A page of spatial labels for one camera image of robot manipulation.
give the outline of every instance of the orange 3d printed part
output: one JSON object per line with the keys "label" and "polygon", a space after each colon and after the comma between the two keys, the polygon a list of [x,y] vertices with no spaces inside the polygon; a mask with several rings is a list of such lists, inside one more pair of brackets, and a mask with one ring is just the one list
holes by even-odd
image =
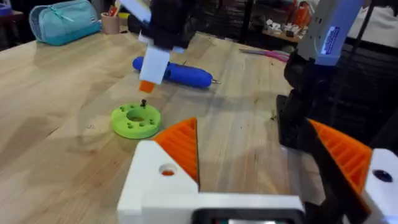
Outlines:
{"label": "orange 3d printed part", "polygon": [[154,140],[199,183],[197,119],[190,118],[159,133]]}

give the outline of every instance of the hole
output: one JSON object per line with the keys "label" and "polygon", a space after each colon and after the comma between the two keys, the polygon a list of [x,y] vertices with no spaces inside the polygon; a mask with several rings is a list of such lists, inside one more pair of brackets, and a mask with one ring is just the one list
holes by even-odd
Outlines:
{"label": "hole", "polygon": [[373,175],[383,182],[387,182],[387,183],[392,182],[391,175],[384,170],[373,170]]}
{"label": "hole", "polygon": [[144,118],[142,118],[139,112],[136,110],[130,110],[129,112],[127,112],[126,116],[127,119],[129,119],[130,121],[135,121],[135,122],[144,121]]}
{"label": "hole", "polygon": [[159,167],[159,172],[163,176],[170,177],[177,172],[177,167],[174,164],[164,164]]}

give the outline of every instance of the white device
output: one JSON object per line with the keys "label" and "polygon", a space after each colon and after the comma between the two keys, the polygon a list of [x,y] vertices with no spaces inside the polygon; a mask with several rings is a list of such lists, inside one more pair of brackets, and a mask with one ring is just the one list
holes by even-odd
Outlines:
{"label": "white device", "polygon": [[[364,224],[398,223],[397,164],[398,157],[391,151],[374,150],[362,192],[364,201],[371,209]],[[374,175],[375,170],[386,171],[393,181],[381,181]],[[163,175],[165,171],[172,175]],[[269,208],[305,212],[299,197],[294,195],[199,192],[198,184],[157,142],[141,141],[119,200],[119,223],[189,224],[192,213],[200,208]]]}
{"label": "white device", "polygon": [[[163,171],[174,175],[162,175]],[[304,212],[298,196],[199,192],[198,184],[155,142],[136,148],[118,204],[120,224],[188,224],[199,208],[277,208]]]}
{"label": "white device", "polygon": [[315,65],[334,66],[363,0],[323,0],[312,15],[308,32],[298,43],[298,54]]}

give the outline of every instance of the orange tip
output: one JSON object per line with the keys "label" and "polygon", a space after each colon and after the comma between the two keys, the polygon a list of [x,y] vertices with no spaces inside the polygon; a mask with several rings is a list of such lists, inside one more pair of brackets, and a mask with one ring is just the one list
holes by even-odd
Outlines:
{"label": "orange tip", "polygon": [[145,80],[142,80],[139,84],[140,91],[144,91],[146,93],[152,93],[152,90],[155,88],[155,83],[151,83]]}

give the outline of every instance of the wooden table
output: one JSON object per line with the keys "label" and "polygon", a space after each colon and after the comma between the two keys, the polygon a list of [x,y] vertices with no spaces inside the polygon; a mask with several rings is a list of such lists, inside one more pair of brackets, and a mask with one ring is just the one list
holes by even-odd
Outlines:
{"label": "wooden table", "polygon": [[321,200],[311,158],[281,149],[270,119],[276,95],[290,90],[284,63],[241,54],[245,47],[196,35],[171,61],[203,68],[222,84],[194,90],[165,82],[151,95],[138,91],[131,62],[146,48],[131,34],[0,52],[1,222],[117,223],[138,141],[114,134],[110,114],[143,98],[161,110],[164,127],[198,118],[202,191]]}

